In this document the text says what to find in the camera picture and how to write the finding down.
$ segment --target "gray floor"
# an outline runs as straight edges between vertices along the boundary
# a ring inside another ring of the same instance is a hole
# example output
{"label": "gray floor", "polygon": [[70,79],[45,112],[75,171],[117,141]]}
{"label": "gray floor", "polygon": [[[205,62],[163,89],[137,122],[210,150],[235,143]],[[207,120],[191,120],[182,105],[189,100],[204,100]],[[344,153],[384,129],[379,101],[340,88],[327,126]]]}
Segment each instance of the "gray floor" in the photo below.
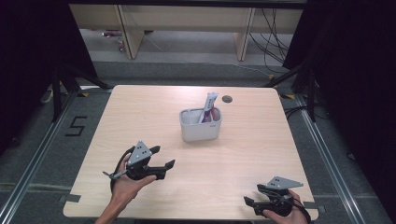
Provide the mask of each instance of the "gray floor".
{"label": "gray floor", "polygon": [[[285,72],[281,63],[264,56],[250,40],[247,57],[236,60],[232,34],[198,32],[148,33],[137,58],[127,59],[119,51],[118,37],[102,37],[103,31],[81,30],[87,48],[94,61],[99,78],[108,84],[152,85],[217,85],[259,87]],[[280,36],[288,45],[292,36]],[[277,48],[270,47],[274,53]],[[83,86],[89,82],[79,80]],[[289,94],[292,80],[276,88],[279,94]],[[44,160],[39,164],[29,189],[26,191],[11,223],[92,223],[94,218],[69,218],[63,215],[63,196],[73,186],[95,128],[106,106],[110,93],[95,91],[87,97],[76,97],[66,110],[60,128],[49,144]],[[285,109],[297,106],[296,100],[282,98]],[[318,128],[339,167],[348,189],[352,192],[366,223],[391,223],[381,203],[359,166],[350,160],[347,146],[329,119],[323,106],[316,107]],[[78,125],[85,126],[79,137],[67,137],[70,124],[76,116]],[[0,203],[4,205],[13,186],[21,179],[36,149],[49,129],[52,104],[39,107],[26,128],[21,132],[21,145],[10,147],[0,158]],[[289,125],[298,148],[306,176],[319,207],[319,219],[315,223],[355,223],[351,221],[328,168],[318,152],[318,147],[307,128],[301,112],[289,118]],[[152,223],[119,219],[117,223]]]}

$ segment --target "white box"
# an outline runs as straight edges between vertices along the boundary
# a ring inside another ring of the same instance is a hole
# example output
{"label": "white box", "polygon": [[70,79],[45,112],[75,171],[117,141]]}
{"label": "white box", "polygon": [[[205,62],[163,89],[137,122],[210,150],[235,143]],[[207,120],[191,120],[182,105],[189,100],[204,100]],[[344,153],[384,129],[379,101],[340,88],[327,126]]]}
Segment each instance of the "white box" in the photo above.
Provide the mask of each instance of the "white box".
{"label": "white box", "polygon": [[180,111],[181,136],[184,141],[192,142],[219,137],[222,120],[221,111],[215,107],[214,118],[210,114],[209,122],[199,123],[203,111],[203,108]]}

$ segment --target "hand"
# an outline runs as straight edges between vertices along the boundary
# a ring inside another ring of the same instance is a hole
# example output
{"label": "hand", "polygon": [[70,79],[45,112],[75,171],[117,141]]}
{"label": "hand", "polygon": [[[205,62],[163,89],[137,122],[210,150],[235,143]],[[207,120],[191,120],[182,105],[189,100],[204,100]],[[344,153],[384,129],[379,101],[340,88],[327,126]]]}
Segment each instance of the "hand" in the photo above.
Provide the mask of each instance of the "hand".
{"label": "hand", "polygon": [[[131,154],[125,156],[122,160],[118,172],[125,169],[125,164],[130,156]],[[126,205],[136,197],[137,192],[156,179],[156,175],[149,175],[140,180],[132,180],[127,175],[122,175],[114,184],[110,203],[95,223],[112,223],[125,209]]]}
{"label": "hand", "polygon": [[[291,189],[289,189],[289,193],[295,199],[294,200],[295,203],[302,205],[300,203],[300,196],[298,194],[296,194]],[[290,214],[286,217],[282,217],[282,216],[278,215],[277,213],[270,211],[270,210],[264,210],[264,211],[262,211],[262,213],[266,217],[271,218],[273,221],[275,221],[278,224],[308,224],[304,214],[300,211],[300,209],[298,209],[295,206],[292,207]]]}

